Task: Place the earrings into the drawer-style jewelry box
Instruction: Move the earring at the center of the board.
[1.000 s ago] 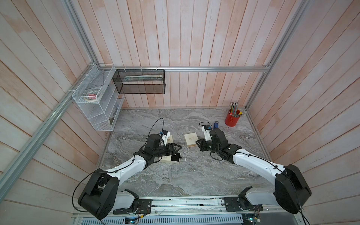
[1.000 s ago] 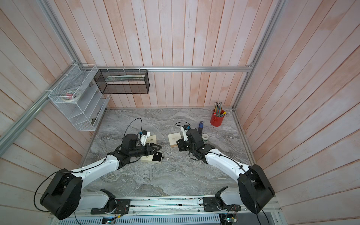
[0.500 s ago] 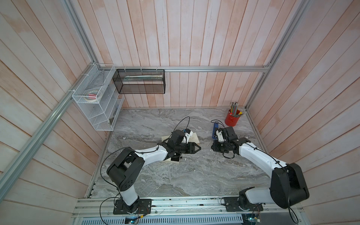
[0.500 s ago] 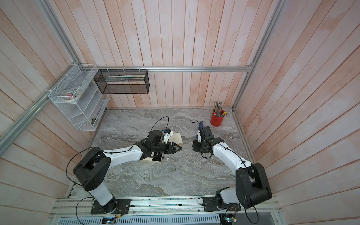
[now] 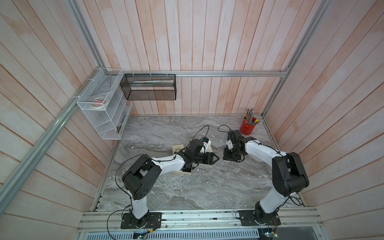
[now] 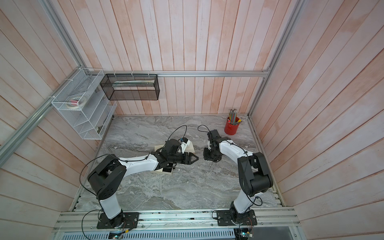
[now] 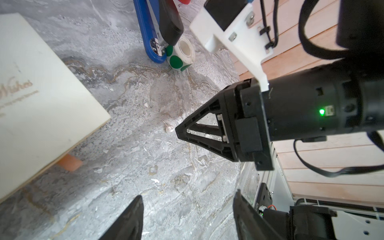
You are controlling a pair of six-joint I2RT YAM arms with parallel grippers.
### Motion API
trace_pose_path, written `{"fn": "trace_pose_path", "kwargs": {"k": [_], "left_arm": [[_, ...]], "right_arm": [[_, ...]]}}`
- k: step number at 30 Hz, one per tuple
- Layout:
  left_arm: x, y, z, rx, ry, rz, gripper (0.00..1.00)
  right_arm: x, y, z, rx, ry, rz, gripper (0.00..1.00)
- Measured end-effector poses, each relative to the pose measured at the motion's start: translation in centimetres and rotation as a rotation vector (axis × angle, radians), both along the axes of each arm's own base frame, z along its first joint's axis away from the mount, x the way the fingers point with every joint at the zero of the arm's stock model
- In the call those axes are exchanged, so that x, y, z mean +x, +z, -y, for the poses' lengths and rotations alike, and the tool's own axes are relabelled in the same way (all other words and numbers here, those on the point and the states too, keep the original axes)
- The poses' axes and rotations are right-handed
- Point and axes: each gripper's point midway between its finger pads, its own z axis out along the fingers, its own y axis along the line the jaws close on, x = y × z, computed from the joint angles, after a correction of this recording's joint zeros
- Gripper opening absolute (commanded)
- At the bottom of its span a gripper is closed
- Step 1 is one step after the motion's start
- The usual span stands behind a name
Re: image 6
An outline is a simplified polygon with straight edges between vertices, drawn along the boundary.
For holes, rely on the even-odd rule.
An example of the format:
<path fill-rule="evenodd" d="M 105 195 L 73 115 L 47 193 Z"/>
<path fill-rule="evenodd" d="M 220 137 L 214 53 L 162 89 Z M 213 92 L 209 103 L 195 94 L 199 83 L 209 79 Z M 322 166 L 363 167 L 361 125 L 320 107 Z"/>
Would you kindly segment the cream drawer jewelry box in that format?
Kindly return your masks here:
<path fill-rule="evenodd" d="M 154 172 L 155 173 L 158 173 L 158 174 L 166 174 L 166 175 L 171 175 L 173 170 L 176 168 L 177 164 L 176 163 L 169 163 L 167 164 L 167 166 L 165 166 L 164 168 L 161 168 L 161 169 L 158 169 L 158 170 L 155 170 Z"/>

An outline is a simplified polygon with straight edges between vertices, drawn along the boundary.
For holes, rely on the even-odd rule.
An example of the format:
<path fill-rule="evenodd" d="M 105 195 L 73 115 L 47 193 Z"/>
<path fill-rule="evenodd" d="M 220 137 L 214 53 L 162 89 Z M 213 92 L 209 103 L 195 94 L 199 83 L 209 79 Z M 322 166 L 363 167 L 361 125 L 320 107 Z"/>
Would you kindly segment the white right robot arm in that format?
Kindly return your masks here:
<path fill-rule="evenodd" d="M 235 144 L 228 137 L 221 137 L 217 130 L 207 132 L 208 147 L 204 148 L 204 160 L 217 163 L 227 156 L 238 166 L 241 191 L 231 203 L 230 216 L 245 217 L 256 205 L 259 194 L 273 187 L 274 181 L 263 153 L 252 153 Z"/>

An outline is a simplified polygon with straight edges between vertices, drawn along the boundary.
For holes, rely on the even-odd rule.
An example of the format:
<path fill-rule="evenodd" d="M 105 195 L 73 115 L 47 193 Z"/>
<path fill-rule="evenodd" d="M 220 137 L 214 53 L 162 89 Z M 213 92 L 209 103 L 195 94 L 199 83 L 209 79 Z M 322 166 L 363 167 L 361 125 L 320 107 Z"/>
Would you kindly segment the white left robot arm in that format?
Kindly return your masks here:
<path fill-rule="evenodd" d="M 194 153 L 183 151 L 181 144 L 174 139 L 156 151 L 141 157 L 118 158 L 108 154 L 89 173 L 87 180 L 109 221 L 122 222 L 123 210 L 117 200 L 116 191 L 122 180 L 130 175 L 156 171 L 169 164 L 191 165 L 199 160 Z"/>

